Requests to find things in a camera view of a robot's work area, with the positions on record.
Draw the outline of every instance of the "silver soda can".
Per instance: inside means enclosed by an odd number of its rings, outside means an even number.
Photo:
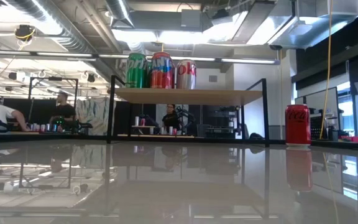
[[[135,117],[135,126],[138,126],[138,125],[139,125],[139,117],[136,116],[136,117]]]
[[[194,90],[196,88],[197,67],[193,60],[181,60],[177,66],[177,88]]]

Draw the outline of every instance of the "glossy table surface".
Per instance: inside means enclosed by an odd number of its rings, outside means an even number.
[[[358,151],[0,143],[0,223],[358,223]]]

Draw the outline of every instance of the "black shirt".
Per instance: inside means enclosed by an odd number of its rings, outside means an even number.
[[[180,121],[179,117],[176,113],[167,114],[162,118],[162,122],[164,122],[165,129],[168,131],[169,127],[176,128],[178,131],[180,130]]]
[[[65,118],[69,118],[71,116],[75,116],[75,109],[72,105],[59,105],[56,107],[55,112],[53,113],[54,116],[63,116]]]

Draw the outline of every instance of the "woman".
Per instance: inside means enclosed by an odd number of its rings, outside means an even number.
[[[162,128],[165,128],[167,132],[169,132],[169,127],[180,130],[180,120],[175,111],[175,105],[167,105],[167,115],[162,118],[162,122],[164,123]]]

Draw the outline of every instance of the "person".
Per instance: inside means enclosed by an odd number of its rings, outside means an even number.
[[[167,114],[162,118],[163,126],[167,132],[169,132],[169,127],[176,128],[177,131],[180,130],[180,120],[175,111],[175,105],[167,105]]]
[[[49,123],[52,124],[56,119],[59,119],[61,116],[67,122],[73,122],[75,117],[75,109],[72,105],[67,103],[68,95],[67,93],[60,92],[57,96],[57,103],[59,104],[56,107],[56,110],[53,112],[53,116],[49,119]]]
[[[22,131],[31,131],[26,123],[23,114],[15,109],[9,108],[4,105],[0,105],[0,122],[7,124],[6,118],[15,118],[16,121],[19,123]]]

